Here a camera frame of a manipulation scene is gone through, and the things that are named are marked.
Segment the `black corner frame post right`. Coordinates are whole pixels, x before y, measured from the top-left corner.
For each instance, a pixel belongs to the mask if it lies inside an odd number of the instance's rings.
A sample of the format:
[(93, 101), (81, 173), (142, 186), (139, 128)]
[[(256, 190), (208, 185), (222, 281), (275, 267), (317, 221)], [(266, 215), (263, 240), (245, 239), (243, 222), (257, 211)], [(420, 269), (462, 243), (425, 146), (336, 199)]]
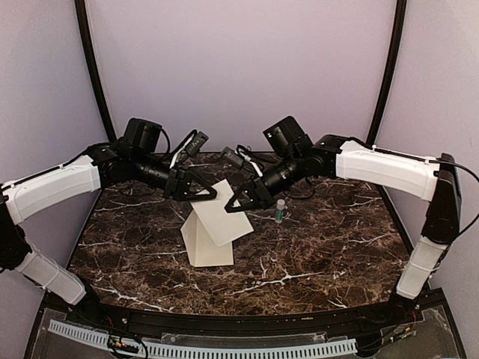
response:
[(391, 38), (388, 46), (388, 53), (385, 62), (385, 68), (382, 75), (382, 81), (376, 101), (376, 106), (370, 122), (370, 127), (366, 137), (366, 144), (376, 143), (382, 119), (385, 113), (388, 96), (390, 94), (394, 73), (397, 64), (397, 58), (400, 51), (400, 43), (403, 34), (403, 27), (406, 18), (407, 0), (397, 0), (395, 5), (394, 19), (391, 29)]

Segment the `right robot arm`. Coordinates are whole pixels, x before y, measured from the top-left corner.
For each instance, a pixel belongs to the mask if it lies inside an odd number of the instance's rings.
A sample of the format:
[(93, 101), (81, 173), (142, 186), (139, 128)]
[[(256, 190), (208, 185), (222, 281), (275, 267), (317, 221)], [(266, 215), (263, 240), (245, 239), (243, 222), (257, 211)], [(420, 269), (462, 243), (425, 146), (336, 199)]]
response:
[(414, 156), (366, 144), (354, 137), (325, 135), (312, 142), (296, 119), (288, 116), (263, 132), (280, 162), (250, 177), (225, 205), (229, 213), (267, 209), (274, 197), (310, 177), (359, 180), (406, 192), (429, 203), (420, 239), (403, 270), (395, 296), (382, 318), (396, 325), (409, 315), (411, 303), (458, 239), (462, 198), (460, 165), (444, 153)]

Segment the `black corner frame post left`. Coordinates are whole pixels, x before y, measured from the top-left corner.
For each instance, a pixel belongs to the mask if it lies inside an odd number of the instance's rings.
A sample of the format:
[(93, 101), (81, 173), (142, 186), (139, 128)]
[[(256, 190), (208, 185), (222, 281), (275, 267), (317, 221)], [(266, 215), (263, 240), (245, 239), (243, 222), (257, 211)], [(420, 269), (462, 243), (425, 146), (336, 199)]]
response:
[(109, 141), (116, 141), (117, 135), (109, 113), (109, 107), (106, 101), (103, 84), (100, 78), (100, 71), (95, 56), (93, 37), (88, 19), (87, 2), (85, 0), (75, 0), (74, 5), (85, 63), (87, 65), (88, 75), (94, 92), (94, 99), (100, 113), (103, 129)]

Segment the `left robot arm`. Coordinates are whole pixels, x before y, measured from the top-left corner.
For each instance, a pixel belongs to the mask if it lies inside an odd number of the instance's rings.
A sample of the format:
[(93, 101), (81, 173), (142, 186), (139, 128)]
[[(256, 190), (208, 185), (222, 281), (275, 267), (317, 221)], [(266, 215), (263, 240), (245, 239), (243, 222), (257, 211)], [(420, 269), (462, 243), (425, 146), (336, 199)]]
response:
[(21, 224), (72, 197), (129, 181), (158, 188), (165, 199), (178, 202), (214, 199), (216, 190), (183, 164), (199, 152), (207, 135), (194, 129), (161, 156), (155, 150), (162, 134), (161, 125), (132, 118), (116, 141), (91, 145), (64, 164), (1, 185), (1, 270), (17, 271), (76, 306), (88, 325), (103, 323), (105, 308), (85, 297), (86, 286), (77, 276), (30, 243)]

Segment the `white letter paper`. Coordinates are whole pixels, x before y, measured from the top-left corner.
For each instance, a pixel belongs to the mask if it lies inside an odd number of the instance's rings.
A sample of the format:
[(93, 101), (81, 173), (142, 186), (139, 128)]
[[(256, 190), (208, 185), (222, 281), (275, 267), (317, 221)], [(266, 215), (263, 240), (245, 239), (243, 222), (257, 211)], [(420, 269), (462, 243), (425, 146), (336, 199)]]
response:
[(192, 203), (192, 208), (218, 247), (254, 231), (251, 222), (244, 212), (228, 213), (225, 206), (233, 197), (234, 192), (230, 183), (224, 179), (215, 185), (217, 195), (215, 199)]

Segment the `black corner frame post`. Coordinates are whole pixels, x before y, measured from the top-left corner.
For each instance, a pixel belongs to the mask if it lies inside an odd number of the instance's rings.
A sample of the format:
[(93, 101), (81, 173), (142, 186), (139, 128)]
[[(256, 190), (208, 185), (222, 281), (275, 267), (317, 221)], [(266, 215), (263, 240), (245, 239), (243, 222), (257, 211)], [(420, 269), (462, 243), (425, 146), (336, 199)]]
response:
[(109, 141), (116, 141), (117, 135), (109, 113), (109, 107), (106, 101), (103, 84), (100, 78), (100, 71), (95, 56), (93, 37), (88, 19), (87, 2), (85, 0), (75, 0), (74, 5), (85, 63), (87, 65), (88, 75), (94, 92), (94, 99), (100, 113), (103, 129)]
[(397, 64), (397, 58), (400, 51), (400, 43), (403, 34), (403, 27), (406, 18), (407, 0), (397, 0), (395, 5), (394, 19), (391, 29), (391, 38), (388, 46), (388, 53), (385, 62), (385, 68), (382, 75), (382, 81), (376, 101), (376, 106), (370, 122), (370, 127), (366, 137), (366, 144), (376, 143), (382, 119), (385, 113), (388, 96), (390, 94), (394, 73)]

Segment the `black front rail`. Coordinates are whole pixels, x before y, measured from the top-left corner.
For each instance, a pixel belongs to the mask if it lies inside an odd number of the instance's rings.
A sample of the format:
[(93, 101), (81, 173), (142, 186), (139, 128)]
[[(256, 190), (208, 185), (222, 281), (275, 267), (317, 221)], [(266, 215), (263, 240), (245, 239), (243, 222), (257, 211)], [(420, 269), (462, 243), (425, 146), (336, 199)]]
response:
[(379, 316), (386, 302), (343, 310), (276, 316), (200, 316), (160, 313), (99, 304), (101, 319), (109, 316), (113, 329), (141, 337), (161, 337), (165, 333), (246, 337), (326, 332), (334, 334), (376, 333), (386, 326)]

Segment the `cream envelope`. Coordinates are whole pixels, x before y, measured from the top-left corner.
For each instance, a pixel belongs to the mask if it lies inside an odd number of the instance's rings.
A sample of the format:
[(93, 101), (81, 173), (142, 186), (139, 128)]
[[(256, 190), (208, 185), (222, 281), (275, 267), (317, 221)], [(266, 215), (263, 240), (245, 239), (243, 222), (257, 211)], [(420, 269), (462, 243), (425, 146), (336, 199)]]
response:
[(190, 213), (180, 232), (191, 266), (202, 268), (234, 264), (232, 244), (217, 246), (195, 212)]

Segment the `small glue bottle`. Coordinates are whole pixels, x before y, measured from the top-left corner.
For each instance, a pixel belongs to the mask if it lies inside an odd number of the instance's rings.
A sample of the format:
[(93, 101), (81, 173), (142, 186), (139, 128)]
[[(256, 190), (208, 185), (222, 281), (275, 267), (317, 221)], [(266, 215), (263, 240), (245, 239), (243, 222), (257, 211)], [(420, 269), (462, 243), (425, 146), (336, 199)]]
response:
[(276, 202), (276, 208), (275, 208), (275, 222), (277, 224), (281, 224), (282, 221), (284, 220), (285, 210), (286, 210), (285, 200), (278, 199)]

